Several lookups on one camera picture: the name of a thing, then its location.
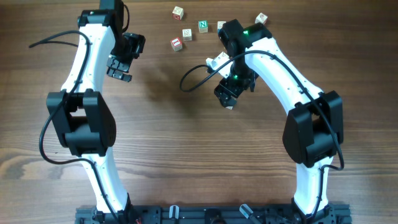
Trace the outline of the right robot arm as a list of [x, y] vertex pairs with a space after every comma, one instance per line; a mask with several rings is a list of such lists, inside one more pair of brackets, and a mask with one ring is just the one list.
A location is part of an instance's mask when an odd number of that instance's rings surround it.
[[335, 91], [325, 93], [308, 81], [283, 55], [261, 22], [244, 28], [238, 20], [225, 22], [218, 37], [226, 49], [207, 64], [223, 79], [214, 93], [231, 109], [239, 95], [253, 91], [261, 78], [284, 108], [287, 120], [282, 142], [296, 163], [297, 188], [293, 204], [304, 223], [325, 218], [328, 171], [343, 170], [343, 102]]

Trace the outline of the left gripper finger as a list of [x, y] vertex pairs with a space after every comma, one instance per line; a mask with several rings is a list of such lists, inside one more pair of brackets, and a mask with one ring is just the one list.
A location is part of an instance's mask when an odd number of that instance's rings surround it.
[[110, 55], [107, 61], [107, 66], [120, 72], [129, 73], [131, 67], [132, 57], [127, 57], [119, 60], [116, 56]]
[[132, 78], [132, 76], [130, 76], [128, 74], [125, 74], [125, 73], [123, 73], [123, 72], [121, 72], [119, 70], [115, 70], [113, 68], [108, 68], [106, 74], [109, 77], [112, 77], [112, 78], [115, 78], [115, 79], [118, 79], [118, 80], [122, 80], [124, 82], [130, 82], [131, 78]]

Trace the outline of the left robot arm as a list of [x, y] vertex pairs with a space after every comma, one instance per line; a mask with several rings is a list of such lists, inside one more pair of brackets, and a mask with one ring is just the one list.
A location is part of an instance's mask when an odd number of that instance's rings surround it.
[[129, 194], [121, 183], [113, 157], [116, 122], [103, 96], [105, 76], [125, 82], [131, 63], [142, 53], [145, 37], [127, 32], [129, 9], [121, 0], [101, 1], [99, 9], [78, 17], [79, 43], [70, 74], [58, 92], [50, 92], [50, 113], [39, 137], [53, 124], [60, 144], [83, 165], [96, 196], [96, 206], [79, 208], [76, 223], [140, 223]]

